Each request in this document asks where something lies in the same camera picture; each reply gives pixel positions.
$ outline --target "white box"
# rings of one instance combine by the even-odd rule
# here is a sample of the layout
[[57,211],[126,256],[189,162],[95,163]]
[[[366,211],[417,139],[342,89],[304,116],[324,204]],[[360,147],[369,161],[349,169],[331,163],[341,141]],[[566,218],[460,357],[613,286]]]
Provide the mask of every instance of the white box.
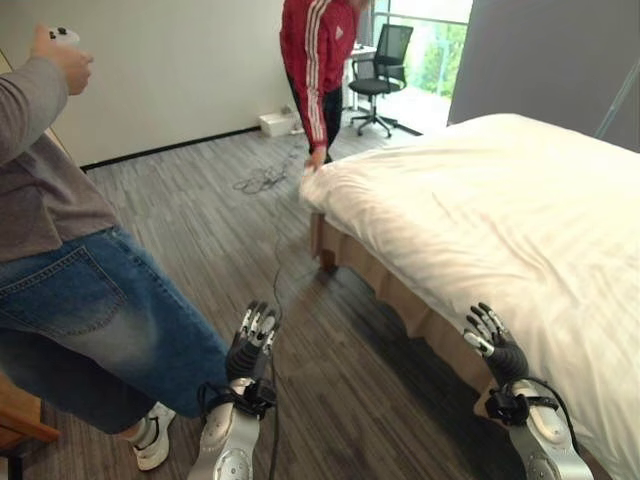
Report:
[[293,130],[299,115],[297,113],[269,113],[260,116],[260,129],[269,137],[288,135]]

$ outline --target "shoe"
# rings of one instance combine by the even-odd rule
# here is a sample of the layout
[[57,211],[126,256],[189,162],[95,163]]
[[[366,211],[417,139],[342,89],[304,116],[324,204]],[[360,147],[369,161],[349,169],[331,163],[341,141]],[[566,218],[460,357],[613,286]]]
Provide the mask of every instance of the shoe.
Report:
[[138,468],[143,472],[160,466],[169,456],[169,432],[167,429],[175,416],[176,412],[161,403],[156,403],[147,414],[151,428],[157,429],[158,434],[149,446],[142,449],[133,447],[138,460]]

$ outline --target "glass door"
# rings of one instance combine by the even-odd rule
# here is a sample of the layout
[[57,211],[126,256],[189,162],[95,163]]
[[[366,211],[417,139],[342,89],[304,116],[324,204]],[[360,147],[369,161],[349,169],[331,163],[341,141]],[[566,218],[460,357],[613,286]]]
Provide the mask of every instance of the glass door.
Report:
[[383,116],[419,133],[446,126],[472,2],[377,0],[373,4],[373,45],[384,23],[414,28],[405,59],[408,86],[379,98]]

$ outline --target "bed frame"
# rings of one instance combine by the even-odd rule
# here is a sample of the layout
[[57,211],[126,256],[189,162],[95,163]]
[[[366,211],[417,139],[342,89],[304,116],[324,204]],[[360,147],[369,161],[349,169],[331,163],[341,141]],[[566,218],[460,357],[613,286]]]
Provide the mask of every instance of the bed frame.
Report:
[[[326,272],[332,272],[339,266],[357,272],[373,288],[376,299],[396,311],[409,337],[422,337],[465,383],[480,394],[473,411],[478,416],[487,417],[484,404],[489,390],[497,385],[484,360],[451,323],[409,290],[360,242],[326,221],[323,214],[311,215],[311,254],[319,259],[321,268]],[[595,480],[611,480],[585,448],[581,453]]]

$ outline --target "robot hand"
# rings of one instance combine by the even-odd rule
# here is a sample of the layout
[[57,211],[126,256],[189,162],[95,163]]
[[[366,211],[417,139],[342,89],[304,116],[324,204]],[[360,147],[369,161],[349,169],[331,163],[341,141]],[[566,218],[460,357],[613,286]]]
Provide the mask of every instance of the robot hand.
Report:
[[[276,403],[275,390],[264,372],[277,331],[275,312],[267,311],[264,302],[251,302],[227,353],[229,388],[207,404],[200,453],[188,480],[253,478],[259,422]],[[205,385],[199,392],[201,404],[206,403],[206,392]]]
[[529,375],[527,357],[500,317],[484,303],[471,307],[471,313],[467,321],[473,330],[466,328],[464,339],[485,358],[498,385],[503,387]]
[[498,385],[485,407],[491,418],[509,427],[511,441],[520,454],[527,479],[593,480],[580,458],[571,421],[558,415],[555,399],[541,396],[529,377],[527,358],[498,315],[484,303],[471,307],[464,339],[480,353]]

